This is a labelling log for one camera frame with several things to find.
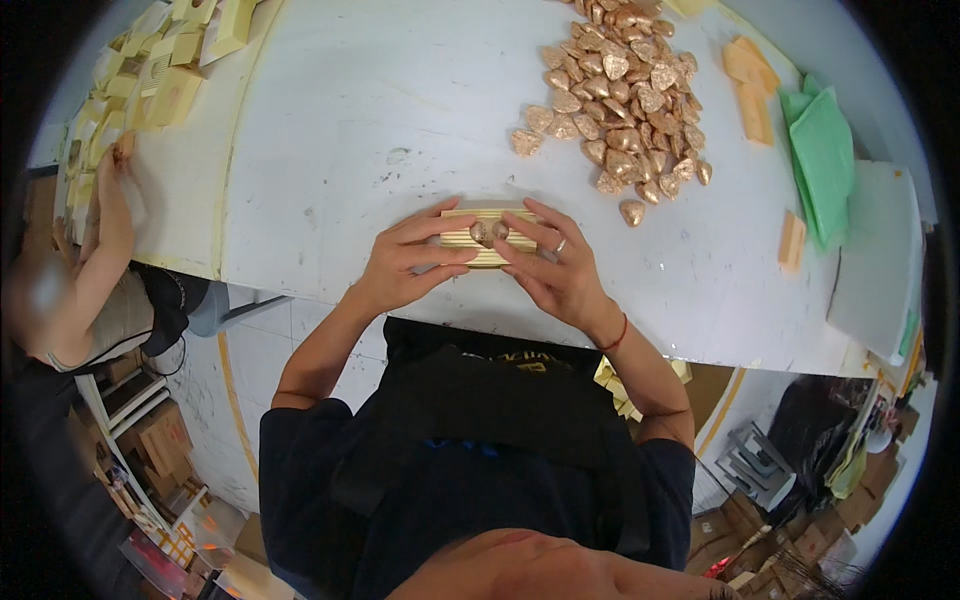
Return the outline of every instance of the red string bracelet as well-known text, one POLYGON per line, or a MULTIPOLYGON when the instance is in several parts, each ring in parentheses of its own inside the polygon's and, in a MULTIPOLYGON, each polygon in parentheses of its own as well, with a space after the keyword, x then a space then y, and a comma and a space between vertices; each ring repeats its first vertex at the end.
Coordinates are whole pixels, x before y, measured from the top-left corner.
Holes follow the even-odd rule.
POLYGON ((623 313, 623 331, 620 333, 620 337, 616 339, 616 342, 613 342, 609 346, 606 346, 603 348, 597 347, 597 349, 600 350, 601 352, 606 352, 608 350, 612 350, 616 348, 617 346, 620 346, 620 342, 623 342, 623 338, 627 337, 627 327, 629 324, 630 324, 630 321, 627 319, 627 313, 623 313))

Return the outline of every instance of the pile of gold hearts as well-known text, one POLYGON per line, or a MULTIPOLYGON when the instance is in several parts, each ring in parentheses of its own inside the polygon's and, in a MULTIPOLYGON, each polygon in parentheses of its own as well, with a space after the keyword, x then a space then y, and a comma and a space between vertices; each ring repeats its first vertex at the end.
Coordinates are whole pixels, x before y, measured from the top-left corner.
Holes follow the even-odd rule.
MULTIPOLYGON (((697 59, 674 55, 667 37, 674 26, 660 17, 660 3, 573 0, 589 22, 570 23, 570 39, 543 48, 553 88, 552 108, 526 110, 530 130, 511 139, 516 153, 531 156, 546 133, 558 139, 582 135, 584 155, 603 168, 596 188, 619 195, 627 185, 649 204, 676 200, 694 176, 707 185, 713 168, 700 153, 707 138, 697 127, 703 106, 690 90, 697 59)), ((625 200, 627 225, 643 220, 645 204, 625 200)))

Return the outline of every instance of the white worktable surface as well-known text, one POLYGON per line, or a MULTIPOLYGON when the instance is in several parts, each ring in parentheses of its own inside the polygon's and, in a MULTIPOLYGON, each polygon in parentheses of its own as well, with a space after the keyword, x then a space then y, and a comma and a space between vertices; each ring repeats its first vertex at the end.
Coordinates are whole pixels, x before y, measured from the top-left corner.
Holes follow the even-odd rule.
MULTIPOLYGON (((261 4, 254 21, 277 1, 261 4)), ((211 232, 178 233, 168 220, 162 238, 138 249, 170 266, 192 252, 198 274, 335 303, 360 277, 374 236, 401 217, 452 194, 466 207, 529 195, 576 219, 608 293, 663 354, 820 373, 849 373, 846 357, 862 369, 862 349, 826 322, 838 253, 808 242, 800 273, 780 272, 784 211, 800 210, 782 114, 771 99, 776 147, 745 138, 722 47, 750 35, 784 86, 796 88, 799 73, 726 11, 667 17, 677 28, 671 46, 700 63, 692 88, 705 107, 713 181, 689 182, 676 202, 648 207, 636 229, 616 207, 632 194, 597 192, 599 169, 579 141, 546 139, 530 158, 510 145, 526 106, 548 105, 540 47, 568 36, 571 5, 286 0, 262 47, 236 53, 246 53, 234 60, 250 68, 248 84, 211 73, 180 131, 142 136, 170 140, 141 163, 155 171, 146 179, 168 181, 148 204, 175 204, 168 216, 179 218, 195 212, 211 232), (225 98, 211 101, 218 94, 225 98), (175 146, 175 137, 184 141, 175 146), (204 193, 190 194, 197 189, 204 193)), ((459 277, 394 314, 588 344, 499 272, 459 277)))

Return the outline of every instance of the person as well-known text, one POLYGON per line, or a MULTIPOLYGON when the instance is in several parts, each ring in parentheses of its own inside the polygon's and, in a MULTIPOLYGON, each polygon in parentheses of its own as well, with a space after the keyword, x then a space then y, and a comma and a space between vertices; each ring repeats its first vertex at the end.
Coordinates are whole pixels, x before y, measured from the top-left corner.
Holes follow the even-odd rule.
POLYGON ((172 346, 208 281, 132 262, 134 232, 121 178, 130 159, 110 145, 75 260, 63 221, 56 251, 27 244, 4 281, 4 321, 28 356, 58 372, 106 362, 138 346, 157 356, 172 346))
POLYGON ((441 216, 457 202, 381 232, 283 370, 260 422, 274 573, 306 598, 734 597, 682 573, 695 465, 684 385, 604 292, 574 221, 544 204, 524 201, 540 223, 502 219, 556 262, 496 240, 502 271, 604 349, 643 414, 633 441, 578 354, 595 368, 599 352, 438 325, 388 319, 377 391, 355 416, 331 397, 374 317, 467 274, 475 250, 425 241, 474 223, 441 216), (412 271, 425 265, 438 266, 412 271))

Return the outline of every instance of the black t-shirt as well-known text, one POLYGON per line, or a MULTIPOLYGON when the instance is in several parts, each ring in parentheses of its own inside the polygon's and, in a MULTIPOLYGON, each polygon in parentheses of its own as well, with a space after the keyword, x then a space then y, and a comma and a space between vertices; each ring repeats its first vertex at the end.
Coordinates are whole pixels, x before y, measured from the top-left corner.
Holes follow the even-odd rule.
MULTIPOLYGON (((260 422, 260 510, 272 567, 307 598, 328 535, 329 484, 367 421, 339 399, 307 411, 274 409, 260 422)), ((596 547, 597 498, 587 471, 536 454, 470 441, 425 440, 425 458, 387 492, 370 521, 353 598, 383 598, 447 543, 504 527, 596 547)), ((690 545, 695 461, 682 444, 636 448, 650 522, 644 562, 683 569, 690 545)))

